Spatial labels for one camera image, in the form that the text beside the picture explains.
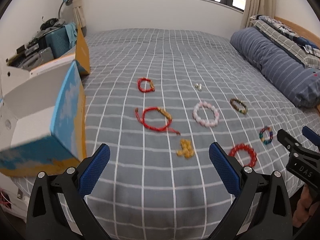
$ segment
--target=bracelet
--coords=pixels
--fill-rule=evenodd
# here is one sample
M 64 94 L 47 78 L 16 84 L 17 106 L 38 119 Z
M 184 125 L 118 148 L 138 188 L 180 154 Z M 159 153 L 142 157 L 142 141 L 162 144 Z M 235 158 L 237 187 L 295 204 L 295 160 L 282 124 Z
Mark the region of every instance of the bracelet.
M 257 154 L 256 152 L 254 151 L 253 148 L 251 148 L 249 145 L 245 145 L 244 143 L 241 143 L 241 144 L 237 144 L 236 146 L 234 146 L 231 151 L 229 152 L 229 156 L 232 156 L 234 157 L 236 155 L 236 152 L 237 151 L 240 151 L 240 150 L 244 150 L 244 151 L 247 151 L 248 154 L 250 155 L 250 158 L 251 158 L 251 161 L 248 165 L 246 166 L 250 166 L 251 168 L 253 168 L 255 165 L 256 165 L 256 161 L 258 160 L 257 159 Z
M 244 110 L 239 110 L 238 106 L 236 106 L 236 104 L 234 102 L 237 102 L 238 104 L 240 104 L 241 106 L 244 107 Z M 238 112 L 240 112 L 241 114 L 246 114 L 248 112 L 248 108 L 247 106 L 242 102 L 240 101 L 238 98 L 232 98 L 230 99 L 230 104 L 231 106 Z
M 265 140 L 264 137 L 263 137 L 263 133 L 268 130 L 269 132 L 269 139 L 268 140 Z M 273 139 L 273 132 L 272 132 L 272 129 L 269 127 L 269 126 L 265 126 L 259 133 L 259 138 L 261 140 L 261 142 L 264 144 L 264 145 L 267 145 L 269 143 L 272 142 L 272 139 Z
M 210 109 L 213 112 L 214 117 L 215 117 L 214 120 L 206 121 L 204 119 L 201 119 L 201 117 L 198 116 L 199 107 L 202 107 L 202 106 Z M 200 101 L 198 104 L 195 105 L 195 107 L 193 108 L 192 116 L 193 116 L 193 119 L 195 119 L 197 123 L 199 123 L 202 126 L 205 126 L 207 128 L 217 126 L 218 122 L 219 122 L 219 117 L 220 117 L 218 110 L 213 105 L 207 103 L 206 101 L 204 101 L 204 102 Z
M 181 144 L 182 150 L 177 150 L 177 156 L 184 155 L 186 159 L 189 159 L 193 155 L 195 155 L 195 151 L 192 148 L 192 142 L 190 140 L 181 139 L 180 144 Z
M 146 113 L 149 112 L 149 111 L 154 111 L 154 110 L 157 110 L 159 113 L 161 113 L 162 115 L 164 115 L 168 119 L 168 123 L 165 126 L 157 128 L 157 127 L 153 127 L 153 126 L 150 126 L 150 125 L 146 124 L 146 122 L 144 120 Z M 177 135 L 180 135 L 180 132 L 178 132 L 178 131 L 174 130 L 173 128 L 169 127 L 170 124 L 172 123 L 172 117 L 171 117 L 171 114 L 169 114 L 164 109 L 162 109 L 160 107 L 156 107 L 156 106 L 148 107 L 148 108 L 143 110 L 142 118 L 139 117 L 138 111 L 139 111 L 139 109 L 136 108 L 136 110 L 135 110 L 136 118 L 139 121 L 139 123 L 143 124 L 143 126 L 145 128 L 147 128 L 149 130 L 152 130 L 152 131 L 156 131 L 156 132 L 164 132 L 164 131 L 168 130 L 170 132 L 175 132 Z
M 142 89 L 141 88 L 141 82 L 142 81 L 146 81 L 146 82 L 149 82 L 150 83 L 150 89 Z M 152 91 L 155 91 L 155 86 L 153 85 L 153 82 L 151 79 L 148 79 L 148 78 L 139 78 L 138 79 L 138 89 L 140 92 L 142 93 L 148 93 L 148 92 L 152 92 Z

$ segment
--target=wooden headboard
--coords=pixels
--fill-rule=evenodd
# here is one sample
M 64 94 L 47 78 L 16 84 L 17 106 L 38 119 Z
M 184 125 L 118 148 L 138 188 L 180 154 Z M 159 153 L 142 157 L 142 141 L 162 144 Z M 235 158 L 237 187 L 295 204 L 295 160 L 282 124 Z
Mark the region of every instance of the wooden headboard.
M 282 22 L 283 24 L 289 26 L 294 32 L 299 34 L 302 37 L 305 37 L 306 39 L 312 41 L 314 44 L 316 44 L 320 48 L 320 38 L 317 35 L 314 35 L 312 32 L 308 31 L 307 29 L 290 22 L 286 19 L 280 18 L 278 16 L 275 16 L 275 19 Z M 316 109 L 318 110 L 318 113 L 320 115 L 320 105 L 316 106 Z

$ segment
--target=metal screw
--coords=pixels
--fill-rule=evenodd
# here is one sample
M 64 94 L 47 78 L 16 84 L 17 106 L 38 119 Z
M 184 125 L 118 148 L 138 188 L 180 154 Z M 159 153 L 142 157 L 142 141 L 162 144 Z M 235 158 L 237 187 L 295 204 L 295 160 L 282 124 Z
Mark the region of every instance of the metal screw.
M 38 177 L 43 178 L 45 176 L 45 173 L 43 171 L 39 172 Z
M 76 170 L 76 169 L 75 169 L 74 167 L 70 167 L 70 168 L 67 169 L 67 173 L 68 173 L 68 174 L 72 174 L 72 173 L 75 172 L 75 170 Z
M 249 166 L 245 166 L 245 167 L 244 167 L 244 171 L 245 171 L 246 173 L 251 173 L 251 172 L 252 172 L 252 168 L 249 167 Z
M 275 171 L 275 176 L 280 178 L 281 177 L 281 173 L 279 171 Z

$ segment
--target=yellow beads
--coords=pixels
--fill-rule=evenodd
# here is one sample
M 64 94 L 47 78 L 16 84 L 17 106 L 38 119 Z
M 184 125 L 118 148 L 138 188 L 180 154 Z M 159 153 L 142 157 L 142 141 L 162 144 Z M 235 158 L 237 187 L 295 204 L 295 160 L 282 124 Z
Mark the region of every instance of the yellow beads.
M 192 142 L 190 140 L 181 139 L 180 145 L 182 147 L 182 150 L 177 150 L 177 156 L 183 156 L 186 159 L 191 158 L 193 155 L 195 155 L 195 151 L 192 148 Z

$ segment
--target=white wall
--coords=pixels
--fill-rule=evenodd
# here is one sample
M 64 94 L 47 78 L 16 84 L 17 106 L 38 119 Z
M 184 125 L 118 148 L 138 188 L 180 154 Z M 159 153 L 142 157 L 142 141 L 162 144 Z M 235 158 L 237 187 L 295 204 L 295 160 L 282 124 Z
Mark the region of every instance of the white wall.
M 62 0 L 12 0 L 0 20 L 0 60 L 13 56 L 40 30 L 44 21 L 57 18 Z
M 89 32 L 122 28 L 204 31 L 230 38 L 242 13 L 203 0 L 84 0 Z
M 320 37 L 320 22 L 307 0 L 277 0 L 276 16 L 294 22 Z

